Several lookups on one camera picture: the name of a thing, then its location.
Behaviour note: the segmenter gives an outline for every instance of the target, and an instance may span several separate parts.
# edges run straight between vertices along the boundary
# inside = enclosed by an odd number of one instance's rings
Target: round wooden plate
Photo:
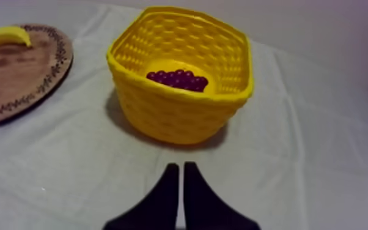
[[[21,24],[32,47],[0,46],[0,122],[46,97],[64,79],[73,60],[70,39],[42,24]]]

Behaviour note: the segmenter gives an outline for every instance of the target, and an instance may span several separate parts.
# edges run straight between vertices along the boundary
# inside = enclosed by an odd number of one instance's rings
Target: purple grape
[[[150,72],[147,74],[147,79],[150,79],[150,80],[154,80],[155,78],[155,73],[154,72]]]
[[[176,70],[176,71],[175,71],[175,74],[176,74],[177,76],[184,75],[184,70]]]
[[[174,81],[174,77],[171,77],[169,73],[164,74],[162,79],[163,84],[165,84],[166,86],[169,86]]]
[[[203,87],[198,86],[198,87],[195,87],[195,88],[193,89],[193,91],[195,91],[195,92],[203,92],[203,91],[204,91],[204,88],[203,88]]]
[[[197,86],[195,86],[195,85],[193,85],[193,84],[189,84],[189,85],[187,86],[187,89],[188,89],[189,91],[193,91],[193,92],[197,92],[197,91],[196,91],[196,88],[197,88]]]
[[[200,85],[202,87],[205,87],[208,84],[208,80],[203,76],[197,76],[195,82],[197,83],[197,85]]]
[[[175,77],[175,72],[168,72],[168,73],[167,73],[167,76],[168,76],[169,78],[173,78],[173,77]]]
[[[191,71],[186,71],[184,73],[185,76],[194,77],[194,74]]]
[[[192,84],[192,85],[197,84],[197,78],[191,78],[190,79],[190,84]]]
[[[185,76],[176,76],[174,79],[174,87],[180,89],[188,87],[188,79]]]
[[[156,76],[156,77],[154,78],[154,81],[155,81],[155,82],[158,82],[158,83],[162,83],[162,82],[163,82],[163,77],[162,77],[162,76]]]
[[[165,84],[166,86],[175,87],[175,79],[167,78],[163,81],[163,84]]]
[[[160,77],[161,82],[165,82],[167,80],[168,76],[166,74],[164,74],[163,76]]]
[[[160,70],[156,74],[157,76],[163,76],[164,74],[166,74],[166,72],[164,70]]]
[[[186,85],[192,86],[194,84],[194,78],[188,76],[184,76],[183,78]]]

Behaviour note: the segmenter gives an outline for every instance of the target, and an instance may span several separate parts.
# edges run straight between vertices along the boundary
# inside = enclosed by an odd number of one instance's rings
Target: white tablecloth
[[[253,98],[200,148],[163,146],[125,122],[105,60],[141,10],[31,2],[0,2],[0,26],[56,26],[75,59],[55,94],[0,127],[0,229],[100,229],[185,161],[264,230],[368,229],[368,92],[342,74],[252,42]]]

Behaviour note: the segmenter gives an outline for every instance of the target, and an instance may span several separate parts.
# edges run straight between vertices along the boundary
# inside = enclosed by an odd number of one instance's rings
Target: yellow banana
[[[26,44],[31,46],[29,34],[18,26],[5,26],[0,28],[0,45],[8,43]]]

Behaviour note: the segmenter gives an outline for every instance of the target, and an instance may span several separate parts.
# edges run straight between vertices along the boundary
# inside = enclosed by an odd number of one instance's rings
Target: woven plastic basket
[[[204,13],[151,7],[110,46],[107,60],[127,119],[146,135],[176,144],[214,135],[252,94],[248,39]],[[204,92],[148,80],[148,72],[191,70]]]

